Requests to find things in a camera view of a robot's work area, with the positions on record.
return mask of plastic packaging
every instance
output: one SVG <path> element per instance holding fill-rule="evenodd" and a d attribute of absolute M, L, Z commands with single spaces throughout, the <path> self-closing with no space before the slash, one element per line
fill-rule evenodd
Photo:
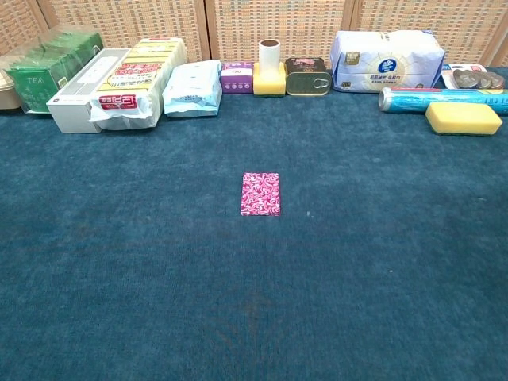
<path fill-rule="evenodd" d="M 163 110 L 163 89 L 173 70 L 186 61 L 181 38 L 141 40 L 92 95 L 90 121 L 101 129 L 155 127 Z"/>
<path fill-rule="evenodd" d="M 447 89 L 501 90 L 505 87 L 505 79 L 501 75 L 488 72 L 478 64 L 445 64 L 441 76 Z"/>
<path fill-rule="evenodd" d="M 431 102 L 485 103 L 498 115 L 508 115 L 508 90 L 390 89 L 379 93 L 379 108 L 387 113 L 424 113 Z"/>
<path fill-rule="evenodd" d="M 163 92 L 164 113 L 169 117 L 217 115 L 222 96 L 220 72 L 219 60 L 178 66 Z"/>
<path fill-rule="evenodd" d="M 14 83 L 0 70 L 0 110 L 17 109 L 21 106 L 21 100 L 17 96 Z"/>
<path fill-rule="evenodd" d="M 444 58 L 432 33 L 341 30 L 330 53 L 333 88 L 371 93 L 384 87 L 433 87 Z"/>
<path fill-rule="evenodd" d="M 46 102 L 100 50 L 102 39 L 88 26 L 58 25 L 0 57 L 29 114 L 48 114 Z"/>

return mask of woven rattan wall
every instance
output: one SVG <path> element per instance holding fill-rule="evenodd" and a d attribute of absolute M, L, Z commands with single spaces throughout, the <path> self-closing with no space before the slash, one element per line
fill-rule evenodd
<path fill-rule="evenodd" d="M 508 10 L 508 0 L 360 3 L 359 17 L 352 23 L 359 30 L 430 29 L 447 51 L 447 61 L 455 63 L 482 63 L 482 55 Z"/>
<path fill-rule="evenodd" d="M 35 0 L 0 0 L 0 55 L 47 28 Z"/>
<path fill-rule="evenodd" d="M 508 13 L 505 16 L 505 20 L 500 31 L 502 31 L 500 33 L 502 36 L 499 38 L 499 49 L 497 49 L 495 57 L 492 60 L 492 64 L 493 66 L 508 67 Z"/>
<path fill-rule="evenodd" d="M 341 28 L 345 0 L 206 0 L 212 56 L 257 60 L 258 42 L 275 38 L 281 59 L 323 57 Z"/>
<path fill-rule="evenodd" d="M 131 48 L 145 37 L 182 37 L 190 61 L 209 58 L 203 0 L 40 0 L 53 23 L 101 30 L 105 47 Z"/>

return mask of red label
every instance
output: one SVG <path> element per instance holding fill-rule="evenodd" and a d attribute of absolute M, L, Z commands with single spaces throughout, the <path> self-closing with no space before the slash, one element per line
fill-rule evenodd
<path fill-rule="evenodd" d="M 98 98 L 103 110 L 136 109 L 136 95 L 103 95 Z"/>

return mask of purple box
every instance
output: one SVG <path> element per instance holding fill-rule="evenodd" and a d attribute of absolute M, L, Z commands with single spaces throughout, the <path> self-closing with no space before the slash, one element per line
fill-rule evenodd
<path fill-rule="evenodd" d="M 224 94 L 252 93 L 252 62 L 222 64 L 221 85 Z"/>

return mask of pink patterned card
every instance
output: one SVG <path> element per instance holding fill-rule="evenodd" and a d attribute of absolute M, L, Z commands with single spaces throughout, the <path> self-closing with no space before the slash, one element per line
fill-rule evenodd
<path fill-rule="evenodd" d="M 242 216 L 280 216 L 278 173 L 244 173 Z"/>

